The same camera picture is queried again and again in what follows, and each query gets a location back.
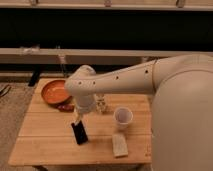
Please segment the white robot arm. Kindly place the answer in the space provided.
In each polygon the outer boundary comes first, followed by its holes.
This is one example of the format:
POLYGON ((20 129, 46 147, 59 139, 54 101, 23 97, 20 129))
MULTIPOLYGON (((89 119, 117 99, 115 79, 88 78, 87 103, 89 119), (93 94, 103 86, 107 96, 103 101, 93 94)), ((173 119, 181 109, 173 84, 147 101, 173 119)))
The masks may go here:
POLYGON ((65 82, 80 114, 96 94, 152 94, 152 171, 213 171, 213 56, 157 59, 105 74, 88 65, 65 82))

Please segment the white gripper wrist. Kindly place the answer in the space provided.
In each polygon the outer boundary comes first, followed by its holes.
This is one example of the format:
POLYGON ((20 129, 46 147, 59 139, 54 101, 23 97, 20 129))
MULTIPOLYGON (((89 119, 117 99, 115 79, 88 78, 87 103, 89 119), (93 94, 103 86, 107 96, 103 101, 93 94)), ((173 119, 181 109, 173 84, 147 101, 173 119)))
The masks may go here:
POLYGON ((75 121, 71 124, 78 145, 81 145, 88 141, 84 125, 82 122, 80 122, 83 118, 83 115, 86 113, 86 108, 77 108, 75 121))

